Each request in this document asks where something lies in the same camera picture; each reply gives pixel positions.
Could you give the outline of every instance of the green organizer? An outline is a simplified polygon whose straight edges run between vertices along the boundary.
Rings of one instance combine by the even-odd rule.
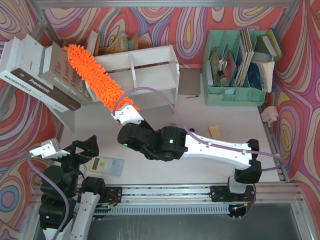
[[[249,33],[252,48],[254,49],[257,37],[266,35],[267,32],[250,30]],[[201,68],[205,104],[216,106],[261,106],[265,101],[266,92],[250,87],[247,77],[242,87],[237,87],[234,80],[231,81],[231,86],[228,87],[208,86],[207,67],[210,67],[210,53],[215,47],[221,47],[221,44],[225,41],[226,45],[222,47],[226,47],[233,57],[237,57],[241,42],[240,30],[210,30],[209,32]],[[228,89],[234,89],[234,94],[224,94],[225,90]]]

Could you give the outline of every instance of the calculator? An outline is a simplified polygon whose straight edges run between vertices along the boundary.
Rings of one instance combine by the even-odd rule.
[[[88,170],[96,173],[121,176],[124,163],[124,159],[96,156],[91,159]]]

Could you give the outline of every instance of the psychedelic pattern wall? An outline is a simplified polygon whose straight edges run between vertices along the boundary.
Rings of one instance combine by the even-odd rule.
[[[274,103],[280,118],[275,133],[290,177],[307,196],[320,224],[320,40],[319,0],[301,2],[292,25],[281,34],[284,56],[277,66]],[[5,41],[30,33],[36,19],[25,1],[0,0],[0,50]],[[171,44],[183,67],[200,68],[210,29],[273,27],[282,8],[52,8],[50,22],[62,40],[83,44],[91,30],[110,45],[121,33],[139,33],[139,48]],[[26,161],[17,159],[35,143],[56,136],[61,124],[43,103],[17,91],[0,123],[0,239],[19,237],[32,188],[39,182]],[[39,168],[45,162],[37,159]]]
[[[0,0],[0,52],[13,37],[23,39],[37,22],[24,0]],[[5,82],[0,80],[0,94]],[[0,122],[0,239],[21,237],[32,191],[40,177],[26,159],[18,160],[37,143],[57,137],[62,125],[49,109],[28,94],[16,90]],[[32,159],[42,171],[48,161]]]
[[[266,102],[277,106],[274,133],[320,236],[320,0],[302,0],[280,37],[284,54]]]

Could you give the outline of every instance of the metal rail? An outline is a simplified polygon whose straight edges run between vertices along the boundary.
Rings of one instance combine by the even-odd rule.
[[[294,0],[36,0],[41,9],[109,7],[286,7]]]

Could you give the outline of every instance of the paper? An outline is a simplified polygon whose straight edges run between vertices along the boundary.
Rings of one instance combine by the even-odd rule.
[[[224,95],[233,95],[233,94],[235,94],[234,88],[230,88],[224,91]]]

